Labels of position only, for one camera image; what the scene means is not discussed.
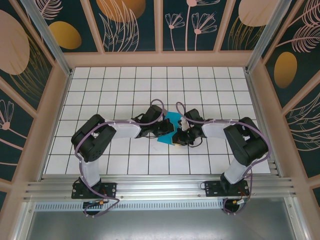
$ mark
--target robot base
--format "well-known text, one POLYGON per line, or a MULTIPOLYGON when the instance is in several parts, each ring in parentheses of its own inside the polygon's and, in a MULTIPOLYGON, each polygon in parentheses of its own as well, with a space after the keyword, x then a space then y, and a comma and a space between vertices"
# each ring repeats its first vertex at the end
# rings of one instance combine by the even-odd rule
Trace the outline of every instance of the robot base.
POLYGON ((248 183, 246 180, 241 180, 236 184, 230 185, 228 192, 224 190, 221 181, 205 181, 204 183, 206 197, 241 197, 241 191, 245 195, 249 195, 248 183))
MULTIPOLYGON (((92 187, 96 192, 106 195, 107 197, 115 198, 117 192, 117 184, 115 182, 98 182, 92 187)), ((91 192, 87 186, 82 183, 74 183, 72 185, 72 199, 101 199, 100 196, 91 192)))

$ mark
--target white tile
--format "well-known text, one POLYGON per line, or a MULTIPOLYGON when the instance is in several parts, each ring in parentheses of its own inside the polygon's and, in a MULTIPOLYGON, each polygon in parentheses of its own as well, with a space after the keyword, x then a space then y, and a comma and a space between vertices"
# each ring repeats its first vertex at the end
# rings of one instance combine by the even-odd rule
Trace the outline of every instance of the white tile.
POLYGON ((90 67, 76 67, 73 74, 73 79, 87 79, 89 76, 90 67))
POLYGON ((236 105, 220 105, 222 119, 239 119, 238 109, 236 105))
POLYGON ((113 120, 115 118, 115 107, 116 106, 114 105, 100 105, 98 108, 98 114, 104 119, 113 120))
POLYGON ((119 79, 106 78, 103 79, 102 91, 118 91, 119 79))
POLYGON ((167 67, 168 78, 182 78, 182 67, 181 66, 168 66, 167 67))
POLYGON ((188 146, 169 145, 169 154, 187 155, 188 146))
POLYGON ((65 174, 69 155, 51 155, 45 174, 65 174))
POLYGON ((81 106, 64 106, 61 120, 78 120, 81 106))
POLYGON ((134 78, 136 78, 136 67, 132 67, 132 66, 121 67, 120 78, 121 79, 134 79, 134 78))
POLYGON ((248 85, 245 78, 232 78, 231 82, 234 91, 248 91, 248 85))
POLYGON ((129 120, 132 117, 132 105, 117 105, 115 106, 115 120, 129 120))
POLYGON ((221 105, 235 105, 235 95, 233 91, 218 91, 219 103, 221 105))
POLYGON ((269 164, 268 164, 268 160, 264 160, 256 165, 254 165, 252 167, 252 173, 253 174, 270 174, 270 168, 269 168, 269 164))
POLYGON ((177 102, 181 102, 185 104, 185 95, 183 91, 169 91, 168 92, 168 104, 175 105, 177 102))
POLYGON ((72 79, 69 91, 85 91, 87 79, 72 79))
POLYGON ((204 112, 202 110, 202 106, 201 105, 185 105, 185 111, 189 112, 192 109, 196 109, 199 112, 200 117, 204 117, 204 112))
POLYGON ((201 105, 201 93, 200 91, 185 91, 185 104, 186 105, 201 105))
POLYGON ((170 174, 190 174, 188 155, 170 155, 170 174))
POLYGON ((70 155, 68 167, 66 168, 66 174, 80 175, 79 159, 75 155, 70 155))
POLYGON ((226 140, 216 137, 208 137, 209 154, 228 154, 226 140))
POLYGON ((183 70, 183 78, 184 79, 197 79, 199 78, 198 75, 198 68, 196 66, 184 66, 183 70))
POLYGON ((82 105, 98 105, 100 99, 100 91, 86 91, 84 92, 82 105))
POLYGON ((245 78, 244 69, 242 67, 229 67, 229 72, 230 72, 231 78, 234 78, 234 79, 245 78))
POLYGON ((151 90, 151 79, 150 78, 136 78, 135 91, 150 91, 151 90))
POLYGON ((59 123, 56 136, 58 137, 72 137, 76 132, 77 121, 62 120, 59 123))
POLYGON ((214 69, 211 66, 199 66, 198 72, 199 72, 199 78, 213 79, 215 77, 214 69))
POLYGON ((132 117, 135 118, 140 114, 145 114, 149 109, 150 105, 134 105, 132 117))
POLYGON ((110 155, 107 174, 127 174, 128 158, 128 156, 110 155))
POLYGON ((215 83, 218 91, 233 91, 230 78, 216 78, 215 83))
POLYGON ((82 106, 80 111, 79 120, 89 120, 93 115, 97 114, 97 105, 82 106))
POLYGON ((222 174, 230 166, 228 155, 209 155, 211 174, 222 174))
POLYGON ((205 138, 203 138, 202 143, 201 144, 200 143, 201 143, 201 137, 198 137, 194 141, 194 144, 190 145, 190 146, 196 146, 196 147, 189 146, 189 154, 190 155, 208 154, 207 140, 205 138))
POLYGON ((154 99, 160 99, 165 105, 168 104, 168 92, 167 91, 152 91, 151 101, 154 99))
POLYGON ((204 119, 221 119, 219 105, 203 105, 204 119))
POLYGON ((75 131, 78 131, 83 125, 85 125, 87 121, 86 120, 79 120, 76 124, 76 130, 75 131))
POLYGON ((214 77, 216 79, 229 79, 230 78, 230 75, 229 75, 229 71, 228 71, 228 68, 227 67, 214 67, 213 68, 213 71, 214 71, 214 77))
POLYGON ((104 78, 105 79, 118 79, 120 77, 121 67, 106 67, 104 78))
POLYGON ((120 78, 118 91, 134 91, 135 79, 134 78, 120 78))
POLYGON ((71 146, 71 137, 57 136, 51 154, 70 154, 71 146))
POLYGON ((183 85, 185 91, 199 91, 200 84, 198 78, 184 78, 183 85))
POLYGON ((152 155, 167 155, 168 144, 157 141, 157 138, 150 139, 150 154, 152 155))
POLYGON ((191 174, 210 174, 208 155, 190 155, 191 174))
POLYGON ((152 78, 167 78, 167 67, 165 66, 153 66, 152 78))
POLYGON ((117 100, 116 91, 103 91, 100 96, 100 105, 115 105, 117 100))
POLYGON ((168 78, 168 91, 183 91, 184 82, 182 78, 168 78))
POLYGON ((152 91, 167 91, 167 79, 166 78, 152 78, 151 79, 152 91))
POLYGON ((114 138, 111 142, 110 155, 128 155, 130 138, 114 138))
POLYGON ((105 67, 91 67, 89 79, 103 79, 105 75, 105 67))
POLYGON ((146 137, 131 138, 130 154, 131 155, 149 154, 149 138, 146 138, 146 137))
POLYGON ((249 117, 251 119, 257 119, 254 107, 252 105, 238 105, 240 119, 249 117))
POLYGON ((132 105, 134 103, 133 91, 119 91, 116 98, 117 105, 132 105))
POLYGON ((201 91, 216 91, 216 82, 214 78, 200 78, 201 91))
POLYGON ((151 78, 151 67, 150 66, 138 66, 136 68, 135 77, 141 78, 141 79, 151 78))
POLYGON ((83 91, 70 91, 66 97, 66 105, 81 105, 84 98, 83 91))
POLYGON ((201 91, 202 103, 204 105, 218 105, 218 95, 216 91, 201 91))
POLYGON ((86 83, 86 91, 101 91, 102 89, 102 83, 103 79, 88 79, 88 82, 86 83))
POLYGON ((131 155, 129 156, 128 174, 148 174, 148 155, 131 155))
POLYGON ((101 157, 99 157, 99 174, 100 175, 107 174, 108 162, 109 162, 109 155, 102 155, 101 157))
POLYGON ((150 155, 149 174, 169 174, 169 156, 150 155))
POLYGON ((248 91, 235 91, 236 104, 252 104, 250 93, 248 91))

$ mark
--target purple cable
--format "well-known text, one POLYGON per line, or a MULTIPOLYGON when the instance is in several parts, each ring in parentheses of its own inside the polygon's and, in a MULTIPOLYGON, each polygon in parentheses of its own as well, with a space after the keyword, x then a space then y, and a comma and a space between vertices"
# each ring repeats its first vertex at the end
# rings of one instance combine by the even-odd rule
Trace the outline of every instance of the purple cable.
MULTIPOLYGON (((246 178, 246 177, 250 177, 250 176, 251 176, 251 178, 250 178, 250 191, 249 191, 249 196, 248 196, 248 198, 250 198, 250 197, 251 197, 251 192, 252 192, 252 183, 253 183, 252 167, 253 167, 254 165, 256 165, 256 164, 259 164, 259 163, 267 160, 267 159, 270 157, 270 155, 271 155, 271 153, 272 153, 272 147, 271 147, 271 143, 270 143, 269 139, 268 139, 266 136, 264 136, 264 135, 263 135, 259 130, 257 130, 256 128, 254 128, 254 127, 252 127, 252 126, 250 126, 250 125, 248 125, 248 124, 246 124, 246 123, 240 122, 240 121, 234 121, 234 120, 217 120, 217 119, 216 119, 216 120, 210 120, 210 121, 195 121, 195 120, 192 120, 192 119, 190 119, 190 118, 187 118, 187 117, 185 116, 185 114, 182 114, 182 112, 179 110, 179 107, 178 107, 179 105, 181 105, 181 106, 183 107, 184 113, 186 113, 186 107, 185 107, 185 105, 184 105, 182 102, 179 102, 179 101, 175 104, 175 108, 176 108, 177 112, 178 112, 184 119, 186 119, 187 121, 190 121, 190 122, 195 123, 195 124, 211 124, 211 123, 239 124, 239 125, 242 125, 242 126, 245 126, 245 127, 249 128, 249 129, 253 130, 254 132, 256 132, 257 134, 259 134, 259 136, 260 136, 260 137, 263 139, 263 141, 267 144, 267 146, 268 146, 268 153, 267 153, 267 155, 266 155, 264 158, 262 158, 262 159, 260 159, 260 160, 258 160, 258 161, 252 162, 252 163, 250 164, 250 166, 246 169, 246 171, 244 172, 244 174, 242 175, 243 178, 246 178), (250 170, 251 170, 251 174, 250 174, 249 176, 246 176, 247 173, 248 173, 250 170)), ((228 198, 225 198, 225 199, 223 200, 223 205, 222 205, 223 211, 224 211, 226 214, 234 214, 234 215, 236 215, 236 213, 231 212, 231 211, 229 211, 228 209, 225 208, 225 205, 226 205, 227 200, 228 200, 228 198)), ((237 214, 241 213, 241 212, 245 209, 247 203, 248 203, 248 202, 246 202, 246 203, 244 204, 244 206, 237 212, 237 214)))
POLYGON ((89 216, 90 216, 91 218, 99 217, 99 216, 105 214, 106 212, 108 212, 108 211, 109 211, 111 208, 113 208, 116 204, 118 204, 118 203, 120 202, 120 200, 119 200, 118 198, 115 198, 115 197, 109 197, 109 196, 106 196, 106 195, 102 195, 102 194, 98 193, 97 191, 93 190, 93 189, 89 186, 89 184, 88 184, 88 182, 87 182, 87 180, 86 180, 86 178, 85 178, 85 176, 84 176, 84 171, 83 171, 83 169, 82 169, 83 159, 82 159, 82 157, 78 154, 79 148, 80 148, 81 145, 84 143, 84 141, 85 141, 94 131, 96 131, 97 129, 99 129, 99 128, 105 126, 105 125, 128 124, 128 123, 129 123, 129 124, 133 124, 133 125, 137 125, 137 126, 148 126, 148 125, 151 125, 151 124, 156 123, 156 122, 157 122, 160 118, 162 118, 162 116, 165 114, 165 105, 164 105, 164 103, 163 103, 160 99, 154 99, 154 100, 152 100, 151 103, 150 103, 150 105, 152 105, 152 103, 153 103, 154 101, 159 101, 159 102, 161 103, 161 105, 162 105, 162 112, 161 112, 160 116, 159 116, 156 120, 151 121, 151 122, 148 122, 148 123, 138 123, 138 122, 135 122, 135 121, 133 121, 133 120, 127 120, 127 121, 125 121, 125 120, 121 120, 121 121, 107 121, 107 122, 101 123, 101 124, 99 124, 98 126, 94 127, 90 132, 88 132, 88 133, 84 136, 84 138, 83 138, 83 139, 79 142, 79 144, 76 146, 76 148, 75 148, 75 150, 74 150, 74 155, 76 156, 76 158, 79 159, 80 178, 81 178, 81 180, 83 181, 83 183, 86 185, 86 187, 87 187, 92 193, 94 193, 94 194, 102 197, 103 199, 115 200, 115 201, 116 201, 114 204, 112 204, 112 205, 111 205, 110 207, 108 207, 106 210, 100 211, 100 212, 97 213, 96 215, 89 215, 89 214, 87 214, 87 209, 88 209, 89 207, 93 206, 95 203, 88 205, 88 206, 84 209, 84 213, 85 213, 86 217, 89 217, 89 216))

